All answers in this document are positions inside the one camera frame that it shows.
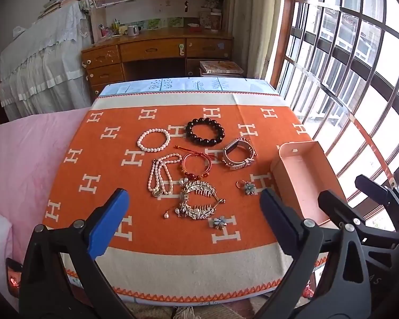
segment jewelry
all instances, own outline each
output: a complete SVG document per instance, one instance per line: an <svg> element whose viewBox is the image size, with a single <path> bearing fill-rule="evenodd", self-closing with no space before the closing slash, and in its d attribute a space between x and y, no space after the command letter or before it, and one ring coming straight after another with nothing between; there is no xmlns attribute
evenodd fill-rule
<svg viewBox="0 0 399 319"><path fill-rule="evenodd" d="M194 132L192 132L192 128L196 124L208 124L209 126L213 127L217 132L216 138L208 140L198 137L196 134L194 134ZM206 117L205 119L202 117L200 117L199 119L193 119L191 122L188 122L185 131L186 139L190 139L194 143L203 146L214 146L216 144L219 144L225 137L225 130L222 128L220 123L218 123L216 120L210 120L209 117Z"/></svg>
<svg viewBox="0 0 399 319"><path fill-rule="evenodd" d="M149 133L153 133L153 132L162 132L165 134L165 137L167 138L166 142L161 145L159 148L146 148L145 146L142 145L142 140L143 138L145 138ZM170 143L170 134L169 132L167 132L165 129L162 128L153 128L151 130L147 130L146 132L143 132L143 134L139 137L139 139L137 140L137 146L140 147L140 149L142 151L145 152L158 152L158 151L163 151L168 144Z"/></svg>
<svg viewBox="0 0 399 319"><path fill-rule="evenodd" d="M228 157L228 154L235 150L237 146L245 148L250 153L250 155L241 162L232 161ZM257 153L251 145L251 141L249 141L247 138L239 137L224 147L222 160L224 164L226 164L231 170L237 170L253 164L254 156L257 156Z"/></svg>
<svg viewBox="0 0 399 319"><path fill-rule="evenodd" d="M213 225L216 229L223 230L223 228L228 224L226 223L226 218L224 216L220 216L220 218L215 218L213 220Z"/></svg>
<svg viewBox="0 0 399 319"><path fill-rule="evenodd" d="M179 159L177 159L175 161L164 161L167 158L175 157L175 156L177 156ZM166 164L179 163L181 160L182 160L182 156L178 153L172 153L165 157L161 157L161 158L153 160L151 173L149 174L149 180L148 180L148 190L152 193L152 196L159 197L161 194L167 195L167 194L173 193L173 182L171 180L170 172L168 171ZM168 192L165 190L164 181L161 176L161 168L162 167L164 167L164 170L167 173L168 181L170 182L170 187L169 187ZM156 186L155 186L155 188L151 188L152 175L154 175L154 174L155 174Z"/></svg>
<svg viewBox="0 0 399 319"><path fill-rule="evenodd" d="M217 203L215 204L215 206L211 206L210 204L208 204L208 205L192 207L188 205L190 192L195 192L196 194L203 195L206 197L213 196L217 200ZM182 194L182 202L174 210L174 212L177 214L178 217L183 216L183 217L190 217L192 219L206 219L211 215L213 215L213 213L216 211L216 206L218 206L218 204L220 203L223 204L226 202L226 200L224 199L219 199L217 197L216 189L208 182L204 181L187 182L183 187L181 194ZM164 213L164 218L168 217L169 214L168 211L166 211Z"/></svg>
<svg viewBox="0 0 399 319"><path fill-rule="evenodd" d="M190 153L188 153L187 155L185 155L185 156L183 157L183 159L182 159L182 164L181 164L181 165L182 165L182 173L183 173L183 175L185 175L189 180L191 180L191 181L194 181L194 180L201 180L201 179L203 179L204 177L209 176L210 170L211 170L211 161L212 161L211 158L212 158L212 157L213 157L213 158L216 158L216 156L214 156L214 155L208 155L208 154L203 153L203 152L193 151L193 150L190 150L190 149L185 149L185 148L182 148L182 147L180 147L180 146L178 146L178 145L176 145L175 148L176 148L176 149L185 150L185 151L191 151ZM186 170L186 167L185 167L186 160L187 160L189 157L191 157L191 156L203 157L203 158L205 158L205 159L207 160L207 162L209 163L208 166L207 166L207 169L206 169L202 174L200 174L200 175L195 175L195 174L193 174L193 173L188 173L188 171Z"/></svg>
<svg viewBox="0 0 399 319"><path fill-rule="evenodd" d="M236 187L239 189L244 188L247 196L252 196L256 193L256 185L252 182L236 181Z"/></svg>

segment beige curtain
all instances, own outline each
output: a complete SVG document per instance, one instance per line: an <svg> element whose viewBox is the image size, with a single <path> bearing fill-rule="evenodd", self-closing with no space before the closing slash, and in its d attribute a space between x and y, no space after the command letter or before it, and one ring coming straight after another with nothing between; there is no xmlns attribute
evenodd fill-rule
<svg viewBox="0 0 399 319"><path fill-rule="evenodd" d="M264 79L278 24L281 0L230 0L228 31L233 60L248 78Z"/></svg>

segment necklace pendant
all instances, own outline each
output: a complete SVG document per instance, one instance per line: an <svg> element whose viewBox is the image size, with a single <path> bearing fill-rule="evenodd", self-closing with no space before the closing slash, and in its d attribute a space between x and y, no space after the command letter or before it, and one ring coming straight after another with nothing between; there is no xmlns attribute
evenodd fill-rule
<svg viewBox="0 0 399 319"><path fill-rule="evenodd" d="M163 190L159 187L152 188L152 196L155 198L159 197L163 193Z"/></svg>

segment pink blanket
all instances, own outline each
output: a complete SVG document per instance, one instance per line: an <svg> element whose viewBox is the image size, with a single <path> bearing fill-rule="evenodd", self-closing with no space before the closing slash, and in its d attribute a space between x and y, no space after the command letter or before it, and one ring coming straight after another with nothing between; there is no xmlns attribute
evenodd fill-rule
<svg viewBox="0 0 399 319"><path fill-rule="evenodd" d="M23 262L53 180L87 109L32 115L0 125L0 214L12 223L13 258Z"/></svg>

